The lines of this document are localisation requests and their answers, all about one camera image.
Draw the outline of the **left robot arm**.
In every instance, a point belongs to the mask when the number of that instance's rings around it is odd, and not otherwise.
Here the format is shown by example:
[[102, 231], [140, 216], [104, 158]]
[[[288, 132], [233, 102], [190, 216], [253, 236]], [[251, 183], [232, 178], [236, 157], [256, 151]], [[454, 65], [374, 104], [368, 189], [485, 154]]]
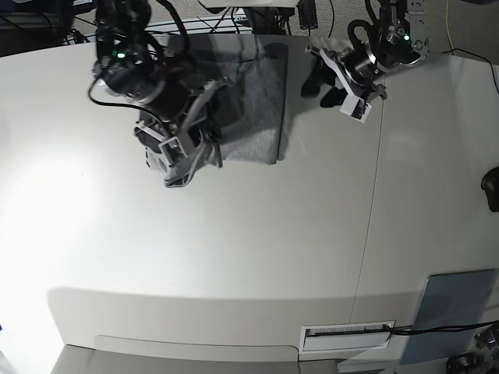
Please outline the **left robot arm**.
[[350, 46], [340, 51], [310, 45], [306, 52], [315, 62], [301, 87], [301, 96], [314, 98], [324, 85], [322, 108], [365, 122], [378, 97], [385, 100], [386, 86], [378, 80], [401, 67], [412, 67], [428, 56], [423, 1], [380, 1], [376, 14], [365, 2], [369, 20], [348, 24]]

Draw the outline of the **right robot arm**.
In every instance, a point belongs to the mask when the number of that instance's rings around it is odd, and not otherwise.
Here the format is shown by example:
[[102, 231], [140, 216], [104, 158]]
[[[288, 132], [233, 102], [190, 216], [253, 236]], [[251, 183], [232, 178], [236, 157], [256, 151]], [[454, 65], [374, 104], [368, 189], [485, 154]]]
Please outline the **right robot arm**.
[[138, 110], [134, 135], [149, 168], [168, 188], [188, 185], [210, 153], [222, 164], [221, 126], [214, 115], [229, 79], [208, 79], [190, 54], [190, 39], [175, 7], [161, 2], [178, 28], [181, 46], [169, 49], [148, 31], [147, 1], [99, 1], [92, 88], [124, 98]]

